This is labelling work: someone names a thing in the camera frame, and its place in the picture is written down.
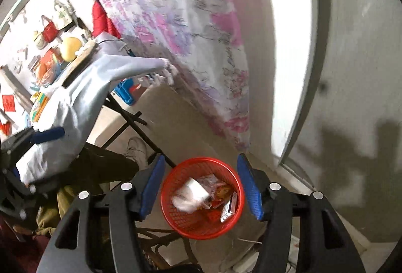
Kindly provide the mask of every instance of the red cloth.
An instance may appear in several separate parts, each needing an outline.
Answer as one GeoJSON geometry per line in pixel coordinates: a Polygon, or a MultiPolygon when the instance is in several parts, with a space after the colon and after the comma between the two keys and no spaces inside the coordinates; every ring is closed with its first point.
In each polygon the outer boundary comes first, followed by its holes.
{"type": "Polygon", "coordinates": [[[107,32],[114,37],[121,38],[119,31],[116,29],[112,21],[107,17],[105,10],[98,3],[95,2],[92,7],[92,21],[94,24],[94,31],[92,35],[98,36],[102,32],[107,32]]]}
{"type": "Polygon", "coordinates": [[[6,252],[12,262],[17,262],[19,271],[35,273],[49,239],[45,236],[25,238],[26,242],[20,242],[0,216],[0,251],[6,252]]]}

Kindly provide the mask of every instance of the person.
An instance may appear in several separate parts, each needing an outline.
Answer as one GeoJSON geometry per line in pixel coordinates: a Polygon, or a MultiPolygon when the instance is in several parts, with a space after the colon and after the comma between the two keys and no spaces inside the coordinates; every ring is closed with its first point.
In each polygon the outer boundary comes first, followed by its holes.
{"type": "Polygon", "coordinates": [[[124,154],[85,143],[84,148],[61,176],[62,187],[49,193],[47,203],[39,208],[36,231],[14,225],[24,235],[51,237],[74,198],[83,190],[93,195],[104,193],[100,184],[131,180],[147,163],[147,149],[139,137],[131,137],[124,154]]]}

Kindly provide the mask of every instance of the blue plastic container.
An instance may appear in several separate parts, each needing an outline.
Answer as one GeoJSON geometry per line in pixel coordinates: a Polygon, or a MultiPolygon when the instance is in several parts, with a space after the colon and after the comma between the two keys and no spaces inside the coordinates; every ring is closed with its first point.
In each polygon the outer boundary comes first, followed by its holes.
{"type": "Polygon", "coordinates": [[[135,99],[130,93],[130,90],[134,87],[134,81],[132,78],[127,78],[118,83],[115,87],[115,93],[126,103],[127,105],[133,105],[135,99]]]}

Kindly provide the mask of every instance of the gray cloth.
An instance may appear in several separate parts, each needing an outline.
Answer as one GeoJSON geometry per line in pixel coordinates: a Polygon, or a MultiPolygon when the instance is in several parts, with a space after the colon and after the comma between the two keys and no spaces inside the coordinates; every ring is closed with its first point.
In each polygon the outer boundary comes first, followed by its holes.
{"type": "MultiPolygon", "coordinates": [[[[115,39],[108,33],[98,41],[115,39]]],[[[67,88],[56,87],[35,125],[40,131],[63,127],[66,136],[34,145],[17,163],[21,181],[30,183],[65,171],[84,147],[95,124],[111,82],[158,72],[169,65],[166,59],[119,56],[123,42],[104,42],[90,65],[67,88]]]]}

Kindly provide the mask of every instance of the shoe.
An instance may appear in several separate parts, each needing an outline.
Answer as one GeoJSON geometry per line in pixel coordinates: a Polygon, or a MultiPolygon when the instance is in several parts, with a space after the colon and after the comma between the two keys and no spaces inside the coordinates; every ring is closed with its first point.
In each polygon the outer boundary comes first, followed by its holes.
{"type": "Polygon", "coordinates": [[[148,167],[147,146],[139,137],[131,137],[127,143],[126,158],[138,164],[140,170],[148,167]]]}

